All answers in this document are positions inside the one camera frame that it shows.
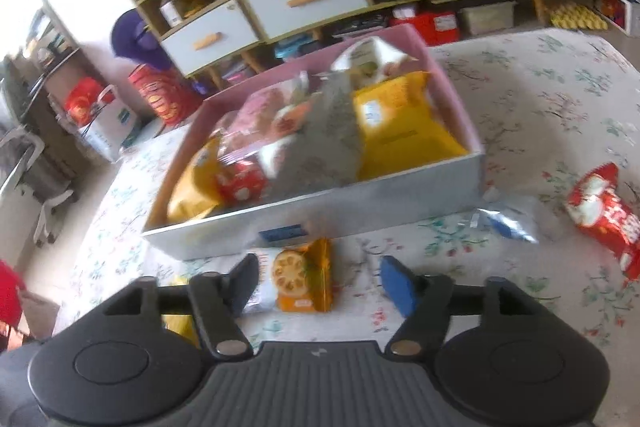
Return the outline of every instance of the floral tablecloth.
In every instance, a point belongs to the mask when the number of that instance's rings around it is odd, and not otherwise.
[[[460,224],[463,216],[453,215],[337,239],[335,310],[249,315],[241,319],[244,333],[254,346],[271,339],[372,338],[384,345],[401,317],[378,286],[382,254],[460,283],[501,275],[605,353],[611,383],[596,423],[640,425],[640,311],[634,309],[640,285],[623,280],[612,255],[578,234],[562,210],[578,177],[609,160],[621,168],[620,194],[640,210],[640,73],[603,39],[555,29],[457,42],[434,52],[486,145],[488,183],[537,195],[556,214],[561,238],[544,247],[524,245],[469,230]],[[185,133],[158,137],[124,160],[78,253],[56,330],[140,275],[168,283],[200,271],[224,272],[238,261],[232,255],[182,263],[139,237]]]

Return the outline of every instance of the floor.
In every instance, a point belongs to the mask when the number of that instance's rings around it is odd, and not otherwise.
[[[532,30],[537,23],[528,22],[519,30]],[[599,32],[640,70],[640,39],[628,38],[615,28]],[[65,216],[64,227],[54,244],[34,248],[20,263],[27,287],[46,298],[60,303],[68,287],[68,280],[84,235],[95,212],[117,174],[117,166],[97,169],[86,177],[79,190],[80,199],[72,204]]]

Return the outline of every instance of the floral pattern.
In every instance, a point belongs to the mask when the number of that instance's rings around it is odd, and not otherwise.
[[[640,73],[595,36],[548,29],[433,49],[466,103],[486,146],[486,179],[535,195],[562,233],[526,245],[466,226],[456,214],[334,240],[335,309],[326,315],[264,312],[239,319],[254,347],[268,340],[373,339],[384,345],[402,318],[380,289],[379,263],[392,254],[421,273],[463,284],[507,277],[600,347],[611,370],[596,424],[640,425],[640,287],[612,255],[578,233],[562,202],[580,176],[616,161],[620,195],[640,210]],[[228,271],[239,255],[182,263],[140,238],[145,216],[186,129],[125,158],[79,251],[56,330],[141,275],[161,283]]]

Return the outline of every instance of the cookie image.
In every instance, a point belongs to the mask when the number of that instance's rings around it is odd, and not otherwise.
[[[273,261],[273,283],[286,297],[302,297],[309,290],[305,276],[305,258],[294,250],[284,250]]]

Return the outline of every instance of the cardboard box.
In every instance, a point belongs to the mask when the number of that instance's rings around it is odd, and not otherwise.
[[[207,99],[162,182],[143,227],[143,237],[170,256],[187,260],[238,253],[260,238],[273,242],[305,235],[342,237],[472,208],[484,187],[484,150],[460,97],[411,25],[394,26],[371,35],[380,36],[418,59],[406,62],[403,73],[431,72],[428,91],[435,110],[468,150],[467,155],[346,187],[167,226],[166,207],[174,185],[218,119],[240,108],[257,89],[302,70],[308,71],[310,79],[327,71],[354,42],[347,40],[260,73]]]
[[[603,17],[630,37],[640,37],[640,2],[638,0],[593,0]]]

